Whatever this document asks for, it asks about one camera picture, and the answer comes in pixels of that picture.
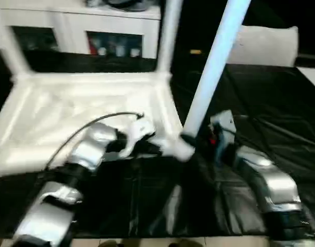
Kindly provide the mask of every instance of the cable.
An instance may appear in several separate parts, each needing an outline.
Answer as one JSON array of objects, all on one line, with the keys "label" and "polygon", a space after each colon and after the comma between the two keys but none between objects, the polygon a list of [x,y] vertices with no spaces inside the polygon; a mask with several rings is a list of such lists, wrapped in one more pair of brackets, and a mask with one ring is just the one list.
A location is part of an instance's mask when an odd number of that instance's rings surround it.
[{"label": "cable", "polygon": [[117,113],[112,113],[112,114],[108,114],[102,117],[98,117],[94,120],[91,120],[90,122],[86,123],[84,126],[82,126],[80,129],[78,129],[77,131],[75,131],[51,156],[51,158],[49,159],[49,161],[46,163],[44,171],[47,171],[49,169],[50,164],[54,161],[54,159],[56,158],[56,156],[58,155],[58,153],[76,136],[78,135],[82,130],[84,130],[85,128],[91,126],[92,124],[101,121],[103,119],[109,118],[109,117],[115,117],[115,116],[119,116],[119,115],[135,115],[137,116],[137,119],[142,118],[143,114],[139,114],[139,113],[135,113],[135,112],[117,112]]}]

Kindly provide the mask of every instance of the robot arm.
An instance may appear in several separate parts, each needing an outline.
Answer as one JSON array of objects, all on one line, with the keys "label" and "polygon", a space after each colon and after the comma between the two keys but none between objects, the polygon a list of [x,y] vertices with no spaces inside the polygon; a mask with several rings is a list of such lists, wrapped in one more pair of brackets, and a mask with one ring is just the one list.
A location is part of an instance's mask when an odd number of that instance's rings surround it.
[{"label": "robot arm", "polygon": [[193,155],[194,147],[181,137],[168,140],[154,134],[154,125],[143,117],[125,133],[100,122],[91,125],[65,164],[54,170],[54,179],[39,192],[14,234],[13,246],[69,246],[83,188],[110,152],[118,152],[117,158],[129,158],[134,151],[159,153],[181,161]]},{"label": "robot arm", "polygon": [[235,146],[236,128],[231,111],[212,117],[210,128],[218,139],[215,162],[230,165],[254,192],[270,245],[315,246],[315,242],[308,239],[308,223],[291,176],[277,168],[266,154]]}]

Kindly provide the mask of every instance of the black plastic sheet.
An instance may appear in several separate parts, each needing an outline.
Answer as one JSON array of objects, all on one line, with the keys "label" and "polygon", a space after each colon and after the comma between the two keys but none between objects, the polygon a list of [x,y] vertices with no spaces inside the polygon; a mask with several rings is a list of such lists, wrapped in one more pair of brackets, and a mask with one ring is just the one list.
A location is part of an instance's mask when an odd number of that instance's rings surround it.
[{"label": "black plastic sheet", "polygon": [[[154,64],[129,60],[127,65],[125,60],[48,52],[45,61],[42,52],[29,52],[27,56],[41,72],[71,72],[72,68],[101,72],[106,63],[117,71],[149,71]],[[204,65],[204,61],[193,58],[188,61],[174,68],[171,84],[182,122]],[[0,84],[4,81],[8,85],[6,76],[0,78]],[[239,141],[267,153],[280,169],[293,176],[315,233],[315,87],[296,68],[227,65],[203,126],[208,116],[226,109],[234,114]],[[42,186],[37,175],[0,179],[0,237],[12,235],[35,191]],[[216,167],[199,156],[187,164],[170,157],[104,163],[90,188],[79,214],[77,237],[266,233],[247,184],[228,166]]]}]

